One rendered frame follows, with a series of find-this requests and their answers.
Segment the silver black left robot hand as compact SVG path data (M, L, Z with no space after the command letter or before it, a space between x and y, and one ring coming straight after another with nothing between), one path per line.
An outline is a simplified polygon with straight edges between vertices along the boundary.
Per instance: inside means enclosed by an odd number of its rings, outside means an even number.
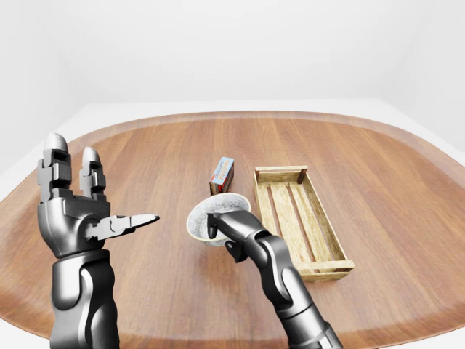
M106 239L133 233L159 219L153 213L110 214L102 163L93 148L84 149L79 172L81 196L73 194L71 181L68 145L62 135L52 132L38 164L38 218L42 238L57 258L100 249Z

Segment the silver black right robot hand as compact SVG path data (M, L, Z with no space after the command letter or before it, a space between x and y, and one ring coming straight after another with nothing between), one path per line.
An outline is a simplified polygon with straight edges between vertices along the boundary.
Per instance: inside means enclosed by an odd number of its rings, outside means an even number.
M213 239L220 230L232 241L225 246L236 262L250 257L258 268L268 264L270 251L281 251L286 244L278 236L272 235L249 211L239 210L226 213L207 214L208 235Z

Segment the speckled patterned bowl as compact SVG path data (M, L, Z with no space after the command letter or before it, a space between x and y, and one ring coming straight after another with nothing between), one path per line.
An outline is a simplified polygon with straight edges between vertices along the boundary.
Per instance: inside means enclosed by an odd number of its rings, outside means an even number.
M207 228L208 213L225 213L237 210L251 211L249 200L237 193L220 193L210 196L193 208L186 221L187 232L196 240L210 246L222 246L229 240L223 233L218 232L210 239Z

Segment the wooden slat tray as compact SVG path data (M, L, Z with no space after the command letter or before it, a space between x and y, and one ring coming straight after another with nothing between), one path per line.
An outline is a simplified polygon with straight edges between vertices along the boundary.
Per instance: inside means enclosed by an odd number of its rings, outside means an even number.
M305 281L339 280L354 269L306 166L257 167L253 184L263 226L285 240Z

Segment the blue printed pudding box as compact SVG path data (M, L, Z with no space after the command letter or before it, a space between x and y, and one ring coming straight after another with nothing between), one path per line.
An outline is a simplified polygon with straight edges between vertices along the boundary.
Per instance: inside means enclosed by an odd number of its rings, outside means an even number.
M211 179L209 180L210 193L216 195L226 193L234 177L234 159L221 157Z

